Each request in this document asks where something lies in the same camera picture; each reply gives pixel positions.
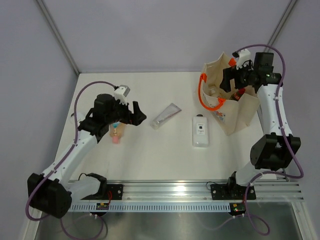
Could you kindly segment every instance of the reflective metal surface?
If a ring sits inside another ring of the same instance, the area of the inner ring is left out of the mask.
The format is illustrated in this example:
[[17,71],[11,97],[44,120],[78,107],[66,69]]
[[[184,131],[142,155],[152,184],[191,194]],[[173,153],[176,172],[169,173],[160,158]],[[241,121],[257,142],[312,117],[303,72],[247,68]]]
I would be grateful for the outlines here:
[[[293,214],[291,203],[249,204],[250,212],[265,219],[271,228],[269,236],[260,236],[254,231],[249,220],[233,219],[219,230],[219,226],[231,216],[225,212],[118,212],[103,216],[108,230],[104,227],[100,240],[300,240],[301,234]],[[88,217],[77,220],[87,214]],[[88,213],[69,212],[63,218],[67,231],[80,239],[93,237],[100,229],[100,220]],[[256,222],[261,231],[266,228]],[[60,221],[53,217],[40,222],[36,240],[68,240],[61,230]]]

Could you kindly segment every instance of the gray wall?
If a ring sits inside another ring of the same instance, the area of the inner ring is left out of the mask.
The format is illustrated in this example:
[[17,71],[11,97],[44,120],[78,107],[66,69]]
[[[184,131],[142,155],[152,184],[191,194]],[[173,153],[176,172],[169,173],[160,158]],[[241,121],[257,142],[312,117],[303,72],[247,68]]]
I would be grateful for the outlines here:
[[82,72],[165,72],[266,43],[289,0],[44,2]]
[[32,0],[0,7],[0,239],[16,240],[27,179],[56,155],[76,76]]
[[[320,237],[320,1],[300,0],[275,47],[286,61],[284,107],[293,134],[301,138],[297,157],[305,177],[299,182]],[[294,163],[291,173],[298,174]]]

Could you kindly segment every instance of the pink object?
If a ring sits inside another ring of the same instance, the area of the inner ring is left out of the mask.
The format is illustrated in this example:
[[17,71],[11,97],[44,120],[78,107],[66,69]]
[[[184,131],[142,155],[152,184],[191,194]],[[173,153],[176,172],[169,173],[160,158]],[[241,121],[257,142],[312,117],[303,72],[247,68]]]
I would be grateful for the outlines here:
[[112,137],[112,142],[113,142],[114,144],[118,144],[118,143],[119,143],[119,136],[113,136],[113,137]]

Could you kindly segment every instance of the bag strap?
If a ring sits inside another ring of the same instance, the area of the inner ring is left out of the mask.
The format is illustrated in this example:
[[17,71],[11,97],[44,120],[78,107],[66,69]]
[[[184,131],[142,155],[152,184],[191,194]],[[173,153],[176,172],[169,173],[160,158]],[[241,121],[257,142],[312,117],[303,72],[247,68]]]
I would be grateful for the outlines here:
[[222,98],[222,97],[218,97],[218,102],[219,102],[219,104],[218,104],[217,106],[215,106],[215,107],[208,107],[208,106],[206,106],[206,105],[204,104],[204,102],[202,101],[202,99],[201,99],[201,83],[202,83],[202,81],[204,81],[205,83],[207,82],[207,74],[202,73],[202,74],[200,75],[199,84],[198,84],[198,98],[199,98],[199,101],[200,101],[201,105],[202,105],[205,109],[207,109],[207,110],[209,110],[209,111],[217,111],[219,108],[221,108],[221,107],[224,105],[224,103],[225,103],[226,100],[225,100],[224,98]]

